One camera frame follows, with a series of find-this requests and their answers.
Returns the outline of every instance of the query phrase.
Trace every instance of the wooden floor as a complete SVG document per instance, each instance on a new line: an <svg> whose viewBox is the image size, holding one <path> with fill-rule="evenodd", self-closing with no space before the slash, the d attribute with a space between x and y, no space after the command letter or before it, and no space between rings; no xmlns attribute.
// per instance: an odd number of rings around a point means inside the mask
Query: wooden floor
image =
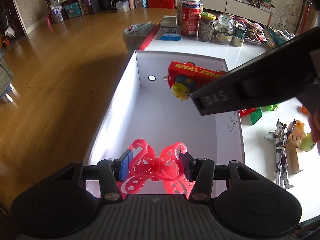
<svg viewBox="0 0 320 240"><path fill-rule="evenodd" d="M13 103L0 101L0 202L82 160L129 55L123 30L158 23L170 9L102 12L42 25L5 52Z"/></svg>

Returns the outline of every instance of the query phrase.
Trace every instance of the red storage bin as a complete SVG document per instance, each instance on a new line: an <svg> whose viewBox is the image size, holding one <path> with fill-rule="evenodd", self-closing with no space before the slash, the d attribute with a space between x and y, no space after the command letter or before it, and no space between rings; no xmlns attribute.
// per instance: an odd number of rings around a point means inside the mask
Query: red storage bin
<svg viewBox="0 0 320 240"><path fill-rule="evenodd" d="M174 2L173 0L148 0L148 7L174 9Z"/></svg>

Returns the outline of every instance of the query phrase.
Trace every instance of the cabinet drawer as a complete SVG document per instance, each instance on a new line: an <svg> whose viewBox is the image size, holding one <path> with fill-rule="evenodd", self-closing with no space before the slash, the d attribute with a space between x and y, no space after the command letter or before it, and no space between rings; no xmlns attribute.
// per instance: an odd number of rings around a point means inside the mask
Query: cabinet drawer
<svg viewBox="0 0 320 240"><path fill-rule="evenodd" d="M263 25L268 24L270 17L270 13L264 10L233 0L227 1L226 13L247 18Z"/></svg>
<svg viewBox="0 0 320 240"><path fill-rule="evenodd" d="M226 11L227 0L202 0L204 8L219 12Z"/></svg>

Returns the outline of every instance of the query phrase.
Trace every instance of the silver action figure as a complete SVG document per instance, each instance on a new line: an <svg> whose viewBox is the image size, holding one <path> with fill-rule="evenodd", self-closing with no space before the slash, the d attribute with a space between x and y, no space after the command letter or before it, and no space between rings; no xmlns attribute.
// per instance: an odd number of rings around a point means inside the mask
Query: silver action figure
<svg viewBox="0 0 320 240"><path fill-rule="evenodd" d="M296 123L296 120L293 120L287 128L286 124L281 123L278 120L276 123L277 129L265 136L267 140L273 141L276 145L276 184L281 186L280 182L282 177L284 180L284 189L293 187L293 185L289 184L288 180L288 163L287 156L285 154L285 144L287 143L287 138L292 133Z"/></svg>

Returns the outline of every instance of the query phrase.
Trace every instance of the teal storage box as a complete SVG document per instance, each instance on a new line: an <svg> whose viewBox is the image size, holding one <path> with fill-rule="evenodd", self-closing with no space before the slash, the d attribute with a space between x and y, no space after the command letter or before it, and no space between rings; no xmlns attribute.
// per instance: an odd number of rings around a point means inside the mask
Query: teal storage box
<svg viewBox="0 0 320 240"><path fill-rule="evenodd" d="M64 9L66 10L69 18L74 18L82 15L81 8L78 2L66 5Z"/></svg>

